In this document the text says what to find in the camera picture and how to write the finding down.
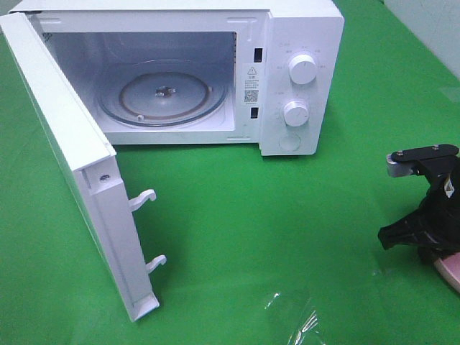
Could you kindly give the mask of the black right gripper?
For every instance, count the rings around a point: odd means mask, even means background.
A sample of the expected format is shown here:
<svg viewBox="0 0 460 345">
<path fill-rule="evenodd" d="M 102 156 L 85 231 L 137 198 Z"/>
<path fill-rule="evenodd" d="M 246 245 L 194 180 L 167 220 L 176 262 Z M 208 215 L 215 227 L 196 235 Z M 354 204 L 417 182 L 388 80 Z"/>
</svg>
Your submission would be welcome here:
<svg viewBox="0 0 460 345">
<path fill-rule="evenodd" d="M 425 169 L 430 183 L 418 211 L 382 227 L 378 239 L 388 250 L 395 245 L 429 248 L 439 257 L 459 252 L 459 159 L 443 174 Z"/>
</svg>

